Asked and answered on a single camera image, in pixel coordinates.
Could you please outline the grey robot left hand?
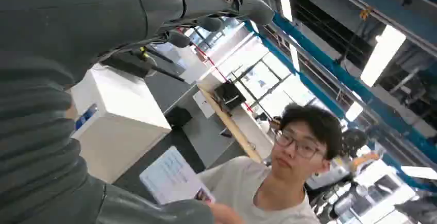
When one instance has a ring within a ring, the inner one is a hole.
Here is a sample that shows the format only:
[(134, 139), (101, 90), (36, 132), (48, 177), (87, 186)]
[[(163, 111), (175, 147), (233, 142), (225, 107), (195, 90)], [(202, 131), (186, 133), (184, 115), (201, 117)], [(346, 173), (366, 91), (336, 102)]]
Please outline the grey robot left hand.
[(1, 223), (241, 223), (222, 204), (157, 206), (91, 176), (68, 89), (176, 27), (274, 15), (263, 0), (1, 0)]

